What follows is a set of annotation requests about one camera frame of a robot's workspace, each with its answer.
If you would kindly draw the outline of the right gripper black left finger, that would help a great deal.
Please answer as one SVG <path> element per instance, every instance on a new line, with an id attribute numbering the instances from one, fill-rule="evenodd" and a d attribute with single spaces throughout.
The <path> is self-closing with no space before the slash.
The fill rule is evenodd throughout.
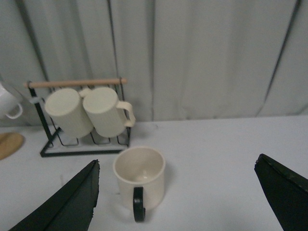
<path id="1" fill-rule="evenodd" d="M 87 231 L 99 195 L 100 165 L 91 161 L 12 231 Z"/>

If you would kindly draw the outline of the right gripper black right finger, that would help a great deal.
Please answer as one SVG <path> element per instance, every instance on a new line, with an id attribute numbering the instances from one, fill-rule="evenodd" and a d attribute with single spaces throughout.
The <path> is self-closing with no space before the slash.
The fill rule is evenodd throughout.
<path id="1" fill-rule="evenodd" d="M 264 195 L 284 231 L 308 229 L 308 180 L 260 154 L 254 167 Z"/>

